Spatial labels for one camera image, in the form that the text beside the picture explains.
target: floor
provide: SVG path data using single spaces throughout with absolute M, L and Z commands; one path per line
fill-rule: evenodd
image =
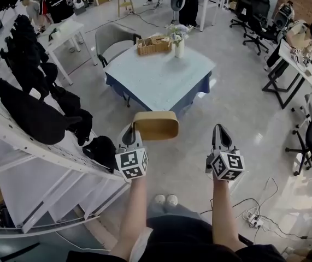
M 145 1 L 133 0 L 136 13 L 150 9 L 141 17 L 160 27 L 145 23 L 139 16 L 127 16 L 124 9 L 121 9 L 121 19 L 116 23 L 143 37 L 164 33 L 164 26 L 172 19 L 170 0 L 164 0 L 163 6 L 155 10 L 152 6 L 142 6 Z M 201 13 L 202 7 L 199 7 L 198 17 Z M 261 91 L 267 83 L 267 73 L 263 70 L 266 54 L 257 56 L 252 44 L 242 45 L 243 30 L 229 28 L 232 13 L 219 10 L 216 25 L 211 26 L 213 14 L 213 10 L 209 9 L 204 31 L 193 31 L 186 40 L 186 46 L 206 55 L 216 64 L 211 76 L 211 91 L 205 96 L 199 94 L 191 107 L 178 117 L 178 137 L 146 143 L 150 160 L 148 199 L 158 193 L 176 194 L 179 202 L 193 211 L 210 209 L 213 185 L 211 176 L 204 173 L 205 158 L 211 149 L 213 127 L 221 123 L 231 132 L 234 144 L 245 157 L 246 173 L 231 189 L 232 203 L 246 198 L 255 198 L 260 204 L 263 203 L 276 190 L 273 181 L 264 190 L 268 178 L 273 177 L 278 184 L 278 192 L 266 201 L 261 214 L 277 222 L 285 233 L 312 236 L 312 169 L 303 170 L 300 176 L 294 177 L 296 155 L 284 152 L 286 146 L 299 148 L 291 130 L 294 124 L 301 121 L 301 117 L 292 113 L 290 108 L 301 106 L 304 95 L 311 92 L 311 87 L 305 83 L 289 106 L 282 110 L 273 94 Z M 85 25 L 91 47 L 95 43 L 94 28 L 116 19 L 117 0 L 89 8 L 78 16 L 78 20 Z M 105 55 L 106 59 L 122 46 L 130 45 L 112 47 Z M 143 111 L 142 107 L 131 102 L 131 107 L 127 108 L 125 101 L 105 84 L 102 65 L 93 66 L 84 49 L 70 54 L 60 48 L 57 54 L 74 82 L 68 86 L 63 80 L 63 85 L 79 95 L 83 108 L 92 113 L 93 130 L 97 135 L 116 139 L 134 114 Z M 286 76 L 279 80 L 279 85 L 287 86 L 294 74 L 292 69 L 288 69 Z M 127 193 L 102 214 L 102 221 L 115 235 L 126 199 Z M 239 216 L 252 207 L 254 203 L 246 201 L 234 209 L 235 215 Z M 207 212 L 203 216 L 210 220 L 211 214 Z M 272 243 L 280 251 L 286 246 L 306 243 L 295 236 L 285 236 L 276 226 L 271 226 L 271 229 L 277 234 L 263 230 L 256 233 L 256 229 L 250 229 L 241 217 L 237 218 L 237 223 L 243 236 L 252 241 L 256 236 L 256 243 Z

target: black shirt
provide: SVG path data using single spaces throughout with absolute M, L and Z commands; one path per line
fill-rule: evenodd
M 73 15 L 73 7 L 66 0 L 41 0 L 39 14 L 50 14 L 53 22 L 59 23 Z
M 285 262 L 272 245 L 254 245 L 233 252 L 214 245 L 211 225 L 183 216 L 162 216 L 148 219 L 153 228 L 142 261 L 224 261 L 224 262 Z M 125 262 L 119 257 L 96 253 L 69 252 L 72 261 Z

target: vase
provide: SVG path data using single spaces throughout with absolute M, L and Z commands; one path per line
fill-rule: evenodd
M 175 44 L 175 57 L 182 58 L 185 52 L 185 41 L 181 40 L 178 45 Z

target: woven basket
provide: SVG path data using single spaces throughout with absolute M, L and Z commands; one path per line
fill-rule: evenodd
M 167 52 L 172 50 L 170 41 L 161 41 L 165 36 L 153 36 L 147 39 L 141 39 L 137 42 L 139 55 L 149 55 L 155 52 Z

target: extension cord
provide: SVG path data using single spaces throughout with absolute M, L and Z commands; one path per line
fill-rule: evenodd
M 264 221 L 261 216 L 253 213 L 250 217 L 247 218 L 250 228 L 260 228 L 263 226 Z

